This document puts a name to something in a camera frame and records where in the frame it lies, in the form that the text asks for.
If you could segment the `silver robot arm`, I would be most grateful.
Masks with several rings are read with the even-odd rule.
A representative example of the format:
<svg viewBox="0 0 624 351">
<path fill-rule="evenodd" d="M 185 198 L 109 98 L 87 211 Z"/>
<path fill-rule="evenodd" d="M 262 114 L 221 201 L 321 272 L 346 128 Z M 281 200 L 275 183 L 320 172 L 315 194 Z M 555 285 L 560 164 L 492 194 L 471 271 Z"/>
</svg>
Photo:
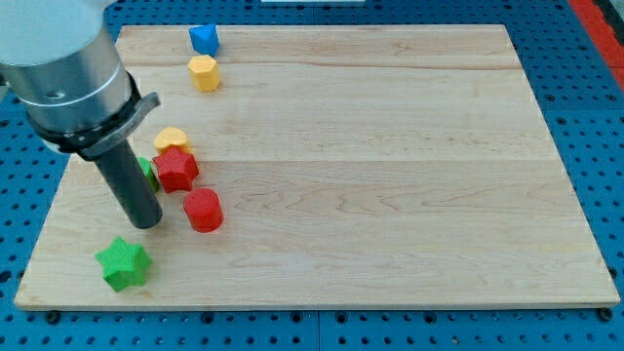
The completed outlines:
<svg viewBox="0 0 624 351">
<path fill-rule="evenodd" d="M 142 96 L 112 42 L 101 0 L 2 0 L 1 76 L 33 129 L 85 160 L 126 141 L 159 103 Z"/>
</svg>

